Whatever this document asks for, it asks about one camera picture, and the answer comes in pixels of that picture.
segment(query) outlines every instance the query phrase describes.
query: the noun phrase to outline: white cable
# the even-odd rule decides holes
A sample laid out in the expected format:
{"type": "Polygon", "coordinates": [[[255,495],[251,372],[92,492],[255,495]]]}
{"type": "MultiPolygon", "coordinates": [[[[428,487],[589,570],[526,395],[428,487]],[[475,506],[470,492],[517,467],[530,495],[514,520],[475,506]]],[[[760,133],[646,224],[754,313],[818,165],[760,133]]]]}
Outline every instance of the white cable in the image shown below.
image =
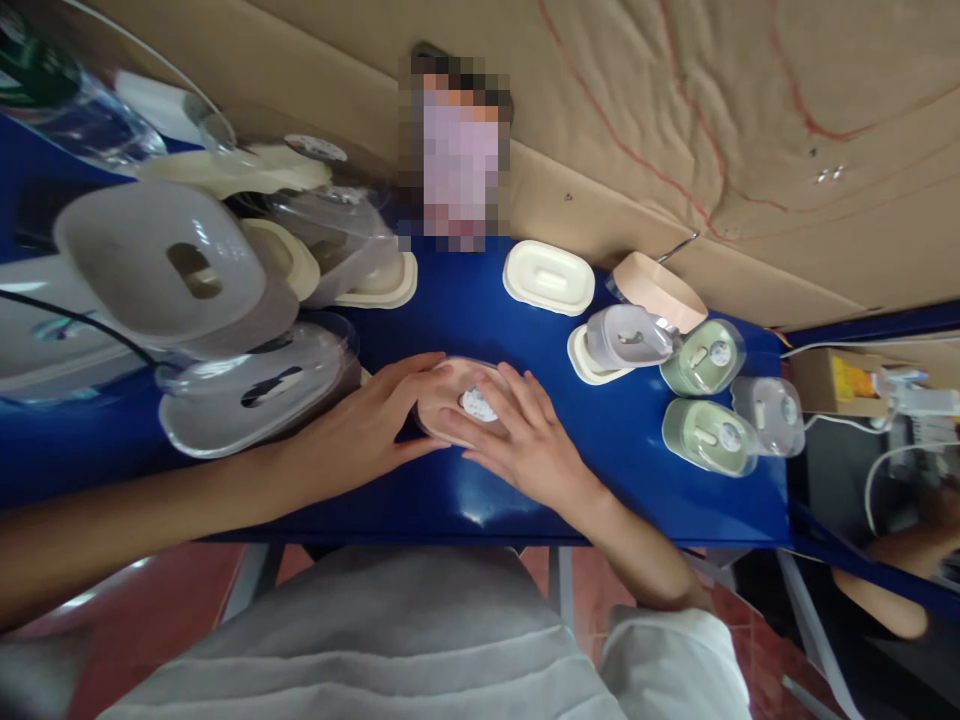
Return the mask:
{"type": "Polygon", "coordinates": [[[812,418],[807,420],[806,425],[803,426],[804,430],[809,430],[813,427],[813,424],[817,420],[828,420],[830,422],[840,423],[841,425],[849,425],[850,427],[855,427],[857,430],[862,430],[863,432],[870,433],[871,435],[883,435],[886,432],[889,432],[890,428],[893,426],[893,419],[896,417],[896,413],[891,414],[883,421],[883,425],[879,428],[872,428],[862,423],[858,423],[855,420],[846,420],[844,418],[832,417],[830,415],[814,415],[812,418]]]}
{"type": "Polygon", "coordinates": [[[230,133],[230,142],[233,143],[234,145],[236,144],[237,135],[233,131],[233,125],[231,125],[230,121],[227,120],[227,116],[220,111],[220,108],[217,107],[216,103],[213,102],[213,100],[211,100],[210,97],[203,90],[201,90],[200,87],[193,80],[191,80],[185,72],[183,72],[180,68],[178,68],[169,60],[167,60],[167,58],[161,55],[158,50],[154,50],[152,47],[147,45],[146,42],[138,38],[136,35],[134,35],[132,32],[127,30],[125,27],[123,27],[116,21],[108,18],[99,10],[94,10],[93,8],[88,7],[87,5],[84,5],[82,2],[80,2],[80,0],[63,0],[63,2],[69,5],[70,7],[76,8],[81,12],[85,12],[87,15],[89,15],[92,18],[96,18],[107,27],[113,28],[118,33],[123,35],[125,38],[127,38],[128,40],[132,40],[141,48],[143,48],[148,53],[153,55],[157,60],[159,60],[168,68],[170,68],[170,70],[173,71],[173,73],[177,77],[183,80],[190,87],[190,89],[193,92],[195,92],[200,97],[201,100],[203,100],[203,102],[207,105],[207,107],[210,108],[210,110],[214,113],[214,115],[220,118],[220,121],[223,123],[223,126],[226,128],[227,132],[230,133]]]}
{"type": "Polygon", "coordinates": [[[874,345],[913,345],[914,343],[928,343],[928,342],[945,342],[949,340],[960,340],[960,335],[945,335],[943,337],[936,338],[896,338],[894,340],[865,340],[863,342],[822,342],[822,343],[810,343],[809,345],[804,345],[803,347],[794,348],[789,350],[783,355],[780,356],[781,359],[786,359],[797,353],[801,353],[804,350],[810,350],[815,347],[872,347],[874,345]]]}
{"type": "Polygon", "coordinates": [[[870,471],[867,473],[867,484],[863,488],[863,504],[864,509],[867,511],[867,525],[870,526],[870,532],[874,535],[877,534],[877,529],[873,524],[873,510],[870,505],[870,495],[873,490],[873,479],[876,477],[877,468],[883,464],[883,461],[893,455],[898,453],[905,452],[907,450],[932,450],[933,448],[943,448],[943,447],[952,447],[955,445],[960,445],[960,440],[954,440],[952,442],[945,443],[915,443],[913,445],[905,445],[902,448],[894,448],[893,450],[887,450],[880,457],[874,460],[873,465],[870,466],[870,471]]]}

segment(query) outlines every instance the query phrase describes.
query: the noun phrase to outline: small box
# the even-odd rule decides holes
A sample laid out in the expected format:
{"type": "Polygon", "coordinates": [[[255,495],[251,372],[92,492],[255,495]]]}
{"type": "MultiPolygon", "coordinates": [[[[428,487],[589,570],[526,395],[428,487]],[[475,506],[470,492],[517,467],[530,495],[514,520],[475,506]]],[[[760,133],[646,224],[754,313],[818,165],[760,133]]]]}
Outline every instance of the small box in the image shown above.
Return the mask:
{"type": "Polygon", "coordinates": [[[909,364],[879,355],[815,348],[790,358],[790,377],[800,395],[803,412],[884,418],[890,414],[890,390],[881,370],[909,364]],[[843,377],[840,362],[870,374],[878,397],[855,396],[843,377]]]}

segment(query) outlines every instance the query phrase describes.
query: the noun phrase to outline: blue tablecloth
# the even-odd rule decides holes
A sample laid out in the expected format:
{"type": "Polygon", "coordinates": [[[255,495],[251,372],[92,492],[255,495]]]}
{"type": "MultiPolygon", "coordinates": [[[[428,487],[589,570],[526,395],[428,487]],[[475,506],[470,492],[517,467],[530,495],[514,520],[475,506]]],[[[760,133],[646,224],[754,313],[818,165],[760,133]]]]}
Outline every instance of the blue tablecloth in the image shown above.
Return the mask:
{"type": "MultiPolygon", "coordinates": [[[[0,262],[26,257],[10,241],[14,198],[24,178],[111,177],[4,118],[0,150],[0,232],[5,235],[0,262]]],[[[376,372],[429,350],[529,368],[553,397],[586,462],[627,505],[675,541],[789,544],[782,460],[763,458],[750,476],[739,479],[705,472],[663,445],[660,424],[673,396],[657,369],[635,370],[600,387],[577,378],[566,354],[567,337],[590,313],[614,301],[603,277],[591,308],[569,318],[507,295],[501,279],[504,247],[462,255],[424,245],[416,254],[419,288],[411,302],[390,311],[340,311],[359,332],[367,369],[376,372]]],[[[748,348],[743,374],[779,375],[777,338],[735,322],[748,348]]],[[[156,420],[158,398],[148,382],[134,379],[122,398],[108,405],[43,413],[0,408],[0,508],[123,479],[145,467],[158,449],[172,452],[156,420]]],[[[729,405],[728,394],[717,400],[729,405]]],[[[552,511],[462,460],[455,449],[404,466],[349,495],[224,537],[328,544],[583,542],[552,511]]]]}

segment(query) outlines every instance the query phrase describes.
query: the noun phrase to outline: floor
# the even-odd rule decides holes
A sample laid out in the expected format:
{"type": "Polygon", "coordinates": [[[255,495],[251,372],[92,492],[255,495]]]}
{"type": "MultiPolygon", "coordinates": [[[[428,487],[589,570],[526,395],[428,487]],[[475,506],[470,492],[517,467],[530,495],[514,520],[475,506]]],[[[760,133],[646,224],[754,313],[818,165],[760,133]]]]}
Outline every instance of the floor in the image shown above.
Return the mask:
{"type": "MultiPolygon", "coordinates": [[[[78,628],[89,631],[89,656],[67,720],[93,720],[150,675],[188,649],[219,623],[242,545],[193,543],[167,550],[127,568],[93,591],[26,626],[15,635],[39,637],[78,628]]],[[[593,548],[573,549],[575,635],[598,662],[609,632],[610,608],[633,600],[604,557],[593,548]]],[[[547,548],[522,557],[546,595],[547,548]]],[[[311,565],[303,549],[288,546],[278,583],[311,565]]],[[[781,685],[786,674],[844,717],[826,681],[791,643],[778,637],[746,603],[709,578],[717,614],[733,634],[751,694],[754,720],[813,720],[781,685]]]]}

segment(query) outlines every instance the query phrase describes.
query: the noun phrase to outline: plastic bottle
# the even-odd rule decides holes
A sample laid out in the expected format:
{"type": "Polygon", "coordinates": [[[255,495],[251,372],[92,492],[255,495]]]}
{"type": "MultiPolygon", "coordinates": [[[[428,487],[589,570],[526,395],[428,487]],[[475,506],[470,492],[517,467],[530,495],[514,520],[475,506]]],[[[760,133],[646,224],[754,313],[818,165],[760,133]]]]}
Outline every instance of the plastic bottle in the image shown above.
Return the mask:
{"type": "Polygon", "coordinates": [[[2,0],[0,112],[110,172],[167,154],[156,130],[2,0]]]}

